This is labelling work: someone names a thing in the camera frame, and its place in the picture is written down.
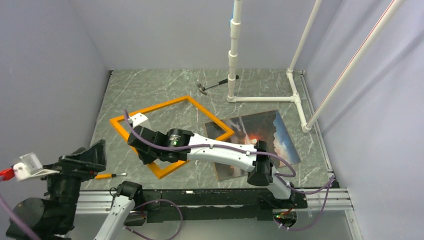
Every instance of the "gray wall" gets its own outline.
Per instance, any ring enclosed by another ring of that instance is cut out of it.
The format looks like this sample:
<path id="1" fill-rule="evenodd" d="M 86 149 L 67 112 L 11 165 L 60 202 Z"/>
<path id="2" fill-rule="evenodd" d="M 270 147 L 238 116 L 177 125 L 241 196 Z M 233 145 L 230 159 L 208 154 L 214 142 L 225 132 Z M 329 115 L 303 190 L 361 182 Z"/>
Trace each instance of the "gray wall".
<path id="1" fill-rule="evenodd" d="M 315 107 L 389 3 L 343 1 L 306 69 Z M 424 239 L 423 22 L 406 0 L 319 119 L 366 240 Z"/>
<path id="2" fill-rule="evenodd" d="M 305 69 L 342 0 L 323 1 Z M 228 68 L 232 0 L 71 0 L 109 69 Z M 240 68 L 287 68 L 315 0 L 244 0 Z"/>
<path id="3" fill-rule="evenodd" d="M 108 70 L 69 1 L 0 1 L 0 169 L 37 153 L 56 162 L 90 142 Z M 0 183 L 14 207 L 46 183 Z M 0 239 L 9 218 L 0 209 Z"/>

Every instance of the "hammer head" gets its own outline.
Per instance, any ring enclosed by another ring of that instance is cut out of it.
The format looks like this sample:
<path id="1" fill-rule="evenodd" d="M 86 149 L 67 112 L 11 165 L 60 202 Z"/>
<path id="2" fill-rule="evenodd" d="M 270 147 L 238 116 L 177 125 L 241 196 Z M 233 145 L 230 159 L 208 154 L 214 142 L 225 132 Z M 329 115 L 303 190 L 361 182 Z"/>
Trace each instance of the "hammer head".
<path id="1" fill-rule="evenodd" d="M 197 87 L 199 88 L 199 91 L 200 91 L 202 94 L 204 94 L 204 95 L 208 95 L 208 94 L 205 92 L 205 87 L 203 87 L 203 86 L 202 86 L 202 84 L 198 83 L 198 84 L 197 84 Z"/>

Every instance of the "white pvc pipe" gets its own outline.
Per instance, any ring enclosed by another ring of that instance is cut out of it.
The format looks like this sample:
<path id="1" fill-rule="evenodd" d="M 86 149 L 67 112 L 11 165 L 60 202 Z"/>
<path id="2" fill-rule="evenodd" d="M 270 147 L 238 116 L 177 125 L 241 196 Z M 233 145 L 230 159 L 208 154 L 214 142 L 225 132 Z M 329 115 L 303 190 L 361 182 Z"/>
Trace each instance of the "white pvc pipe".
<path id="1" fill-rule="evenodd" d="M 237 96 L 236 102 L 294 102 L 292 96 Z"/>
<path id="2" fill-rule="evenodd" d="M 292 96 L 292 98 L 294 98 L 293 102 L 294 104 L 296 104 L 297 112 L 299 113 L 300 126 L 302 126 L 302 129 L 303 129 L 303 126 L 306 125 L 306 118 L 305 118 L 304 109 L 302 107 L 301 97 L 298 93 L 298 90 L 296 89 L 295 80 L 293 79 L 293 73 L 287 71 L 286 76 L 288 78 L 288 81 L 290 82 L 291 90 L 293 91 L 293 96 Z"/>
<path id="3" fill-rule="evenodd" d="M 293 56 L 293 60 L 291 60 L 290 67 L 288 68 L 290 72 L 293 72 L 293 68 L 295 67 L 296 62 L 298 61 L 299 55 L 301 54 L 305 41 L 308 38 L 308 34 L 311 30 L 312 24 L 315 21 L 315 17 L 317 16 L 318 10 L 320 9 L 321 2 L 322 0 L 316 0 L 315 4 L 313 5 L 312 12 L 309 15 L 309 19 L 307 20 L 305 29 L 303 30 L 302 37 L 300 38 L 299 45 L 297 46 L 296 52 Z"/>
<path id="4" fill-rule="evenodd" d="M 236 85 L 237 47 L 240 36 L 242 15 L 242 0 L 234 0 L 234 9 L 230 22 L 231 48 L 228 52 L 228 96 L 227 101 L 234 102 L 234 87 Z"/>
<path id="5" fill-rule="evenodd" d="M 311 130 L 314 123 L 317 121 L 317 119 L 320 117 L 320 115 L 323 113 L 325 108 L 327 107 L 328 103 L 331 101 L 332 97 L 334 96 L 335 92 L 340 88 L 342 83 L 346 80 L 346 78 L 349 76 L 351 71 L 355 68 L 355 66 L 358 64 L 359 60 L 364 56 L 364 54 L 367 52 L 367 50 L 370 48 L 370 46 L 373 44 L 374 40 L 379 36 L 383 28 L 387 25 L 389 20 L 393 17 L 393 15 L 396 13 L 396 11 L 399 9 L 399 7 L 402 5 L 402 3 L 405 0 L 392 0 L 390 5 L 387 7 L 387 9 L 384 11 L 380 19 L 377 21 L 375 26 L 372 28 L 371 32 L 368 34 L 368 36 L 365 38 L 359 49 L 356 51 L 356 53 L 353 55 L 350 62 L 347 64 L 347 66 L 344 68 L 343 72 L 338 77 L 337 81 L 335 81 L 334 85 L 331 87 L 330 91 L 325 96 L 324 100 L 321 102 L 321 104 L 318 106 L 316 111 L 313 113 L 310 120 L 307 122 L 306 126 L 304 127 L 304 131 Z"/>

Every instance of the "gray marble table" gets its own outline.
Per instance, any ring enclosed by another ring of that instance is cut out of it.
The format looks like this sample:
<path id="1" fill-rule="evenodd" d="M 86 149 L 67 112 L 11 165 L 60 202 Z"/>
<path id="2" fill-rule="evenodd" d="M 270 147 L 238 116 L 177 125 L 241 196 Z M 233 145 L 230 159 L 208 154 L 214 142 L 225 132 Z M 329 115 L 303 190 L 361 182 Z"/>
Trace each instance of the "gray marble table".
<path id="1" fill-rule="evenodd" d="M 236 96 L 290 96 L 291 88 L 285 70 L 239 69 Z M 297 187 L 320 187 L 328 181 L 327 163 L 320 138 L 312 129 L 303 133 L 296 106 L 289 102 L 237 102 L 226 100 L 227 85 L 208 90 L 208 95 L 198 91 L 197 83 L 208 86 L 227 78 L 225 69 L 133 69 L 113 71 L 104 95 L 103 104 L 95 126 L 92 143 L 106 140 L 108 173 L 127 173 L 126 177 L 86 181 L 83 190 L 108 190 L 124 180 L 140 183 L 145 189 L 198 189 L 198 188 L 249 188 L 246 177 L 217 181 L 213 164 L 191 161 L 159 180 L 144 166 L 137 155 L 109 124 L 109 119 L 129 112 L 172 100 L 184 95 L 192 96 L 220 119 L 278 110 L 300 156 L 301 163 L 294 166 L 297 172 L 290 179 Z M 302 99 L 306 118 L 310 106 L 300 75 L 294 80 Z M 154 131 L 166 133 L 171 128 L 181 128 L 205 136 L 204 124 L 210 120 L 188 102 L 182 102 L 147 114 Z M 289 172 L 286 167 L 280 172 Z"/>

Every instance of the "orange frame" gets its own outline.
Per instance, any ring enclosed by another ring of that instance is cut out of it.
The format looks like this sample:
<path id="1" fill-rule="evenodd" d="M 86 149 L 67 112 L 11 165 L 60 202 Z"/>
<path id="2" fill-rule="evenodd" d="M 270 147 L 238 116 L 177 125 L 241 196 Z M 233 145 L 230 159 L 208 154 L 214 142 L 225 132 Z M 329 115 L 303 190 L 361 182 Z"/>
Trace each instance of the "orange frame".
<path id="1" fill-rule="evenodd" d="M 165 107 L 169 107 L 173 104 L 181 103 L 181 102 L 184 102 L 184 101 L 190 102 L 195 108 L 197 108 L 200 112 L 205 114 L 208 118 L 210 118 L 214 123 L 216 123 L 218 126 L 220 126 L 225 131 L 224 134 L 215 138 L 216 140 L 224 141 L 224 140 L 227 140 L 229 137 L 231 137 L 234 134 L 234 131 L 229 126 L 227 126 L 224 122 L 222 122 L 219 118 L 217 118 L 215 115 L 213 115 L 210 111 L 208 111 L 204 106 L 202 106 L 200 103 L 198 103 L 196 100 L 194 100 L 189 95 L 178 97 L 178 98 L 175 98 L 173 100 L 162 102 L 162 103 L 159 103 L 159 104 L 156 104 L 156 105 L 153 105 L 153 106 L 149 106 L 149 107 L 143 108 L 141 110 L 133 111 L 133 112 L 129 113 L 129 115 L 132 116 L 132 115 L 138 114 L 138 113 L 147 114 L 147 113 L 153 112 L 155 110 L 162 109 L 162 108 L 165 108 Z M 122 121 L 124 121 L 123 115 L 114 117 L 114 118 L 109 120 L 112 127 L 119 133 L 119 135 L 125 141 L 127 141 L 130 134 L 120 124 L 120 122 L 122 122 Z M 147 167 L 153 172 L 153 174 L 158 179 L 162 179 L 162 178 L 166 177 L 167 175 L 169 175 L 170 173 L 174 172 L 175 170 L 181 168 L 186 163 L 187 163 L 187 161 L 179 160 L 177 162 L 171 163 L 170 165 L 168 165 L 165 168 L 160 168 L 156 163 L 152 162 L 152 163 L 147 164 Z"/>

